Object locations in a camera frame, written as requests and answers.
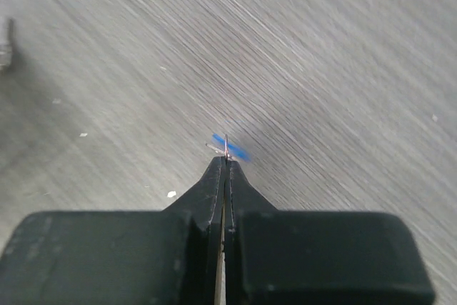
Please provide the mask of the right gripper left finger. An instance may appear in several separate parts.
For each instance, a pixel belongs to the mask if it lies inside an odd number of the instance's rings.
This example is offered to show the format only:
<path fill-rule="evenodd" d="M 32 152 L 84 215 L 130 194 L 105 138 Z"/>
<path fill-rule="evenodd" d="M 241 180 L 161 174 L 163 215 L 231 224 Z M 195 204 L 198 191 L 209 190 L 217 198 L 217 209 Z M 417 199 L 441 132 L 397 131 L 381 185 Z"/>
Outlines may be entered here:
<path fill-rule="evenodd" d="M 3 304 L 217 304 L 226 163 L 162 211 L 38 211 L 1 255 Z"/>

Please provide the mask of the key with blue tag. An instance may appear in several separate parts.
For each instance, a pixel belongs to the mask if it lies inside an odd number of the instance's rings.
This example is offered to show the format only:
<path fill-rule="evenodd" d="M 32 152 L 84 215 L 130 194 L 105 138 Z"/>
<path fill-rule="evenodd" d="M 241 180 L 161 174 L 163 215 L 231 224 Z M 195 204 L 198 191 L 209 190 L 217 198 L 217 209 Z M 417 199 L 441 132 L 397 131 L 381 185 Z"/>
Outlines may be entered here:
<path fill-rule="evenodd" d="M 227 135 L 222 137 L 218 134 L 213 134 L 212 139 L 213 142 L 206 143 L 206 147 L 212 149 L 217 154 L 221 154 L 226 160 L 249 161 L 251 159 L 244 149 L 230 143 Z"/>

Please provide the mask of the metal disc with keyrings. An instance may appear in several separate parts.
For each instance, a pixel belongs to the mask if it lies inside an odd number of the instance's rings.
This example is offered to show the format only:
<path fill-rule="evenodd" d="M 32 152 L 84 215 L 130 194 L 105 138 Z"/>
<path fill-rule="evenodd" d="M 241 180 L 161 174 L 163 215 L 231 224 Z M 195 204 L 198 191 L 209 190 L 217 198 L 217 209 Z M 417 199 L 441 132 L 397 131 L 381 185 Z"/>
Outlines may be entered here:
<path fill-rule="evenodd" d="M 1 17 L 0 34 L 0 68 L 1 71 L 8 69 L 13 59 L 13 35 L 14 21 L 9 16 Z"/>

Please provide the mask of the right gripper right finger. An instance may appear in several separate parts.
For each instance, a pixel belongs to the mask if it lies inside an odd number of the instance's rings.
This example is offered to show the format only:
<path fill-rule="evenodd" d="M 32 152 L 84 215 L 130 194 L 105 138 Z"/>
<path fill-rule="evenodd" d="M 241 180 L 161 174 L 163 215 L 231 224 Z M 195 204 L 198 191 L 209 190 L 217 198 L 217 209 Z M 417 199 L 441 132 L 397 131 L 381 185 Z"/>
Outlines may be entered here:
<path fill-rule="evenodd" d="M 433 304 L 416 241 L 379 211 L 280 210 L 240 165 L 224 178 L 228 304 Z"/>

